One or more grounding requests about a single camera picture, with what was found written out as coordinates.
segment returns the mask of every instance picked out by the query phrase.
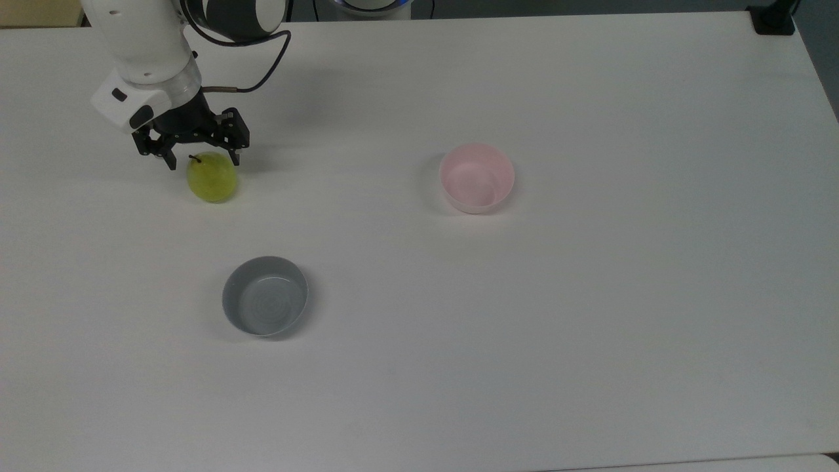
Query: bowl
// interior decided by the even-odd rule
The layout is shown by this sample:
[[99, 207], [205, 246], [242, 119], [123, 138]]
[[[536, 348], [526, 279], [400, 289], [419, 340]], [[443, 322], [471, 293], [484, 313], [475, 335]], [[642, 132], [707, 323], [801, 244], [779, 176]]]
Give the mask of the bowl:
[[495, 209], [513, 190], [514, 181], [513, 163], [489, 144], [458, 146], [440, 163], [440, 182], [446, 198], [465, 213]]
[[290, 260], [264, 256], [230, 274], [221, 294], [227, 320], [245, 333], [272, 336], [300, 317], [309, 298], [303, 272]]

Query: table surface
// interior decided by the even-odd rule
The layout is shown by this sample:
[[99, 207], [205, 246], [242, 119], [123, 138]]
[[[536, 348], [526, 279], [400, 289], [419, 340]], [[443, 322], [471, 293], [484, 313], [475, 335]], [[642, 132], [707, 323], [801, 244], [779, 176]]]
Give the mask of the table surface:
[[[88, 103], [90, 30], [0, 32], [7, 470], [510, 472], [839, 450], [839, 125], [746, 13], [294, 24], [206, 204]], [[206, 85], [278, 45], [193, 36]], [[517, 186], [446, 205], [483, 141]], [[275, 341], [237, 265], [310, 280]]]
[[685, 464], [619, 467], [611, 472], [837, 472], [839, 464], [824, 455], [720, 460]]

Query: black bracket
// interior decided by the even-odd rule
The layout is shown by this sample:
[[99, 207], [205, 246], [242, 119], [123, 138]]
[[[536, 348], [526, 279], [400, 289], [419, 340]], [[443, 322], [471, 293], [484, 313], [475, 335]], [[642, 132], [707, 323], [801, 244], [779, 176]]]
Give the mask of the black bracket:
[[[207, 143], [225, 149], [233, 165], [239, 165], [239, 153], [251, 144], [251, 132], [239, 111], [228, 108], [213, 115], [203, 96], [183, 108], [164, 113], [134, 131], [131, 137], [137, 151], [141, 155], [156, 155], [175, 170], [177, 159], [172, 148], [176, 144]], [[152, 138], [152, 131], [159, 134], [156, 139]]]
[[793, 5], [796, 0], [776, 0], [768, 7], [747, 7], [752, 15], [754, 32], [771, 36], [792, 36], [795, 24], [792, 21]]

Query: gray bowl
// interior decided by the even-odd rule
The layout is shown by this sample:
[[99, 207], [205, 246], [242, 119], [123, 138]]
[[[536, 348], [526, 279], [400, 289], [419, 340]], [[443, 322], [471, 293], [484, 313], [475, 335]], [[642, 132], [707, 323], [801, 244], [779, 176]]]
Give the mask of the gray bowl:
[[221, 294], [224, 314], [236, 328], [256, 336], [282, 333], [306, 306], [309, 287], [290, 260], [251, 259], [230, 274]]

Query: pink bowl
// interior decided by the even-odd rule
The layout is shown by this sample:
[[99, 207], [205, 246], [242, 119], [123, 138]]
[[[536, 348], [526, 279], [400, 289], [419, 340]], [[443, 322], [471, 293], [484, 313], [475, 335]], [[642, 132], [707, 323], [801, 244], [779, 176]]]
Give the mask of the pink bowl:
[[513, 163], [489, 144], [454, 148], [440, 163], [440, 181], [449, 203], [466, 213], [485, 213], [513, 190]]

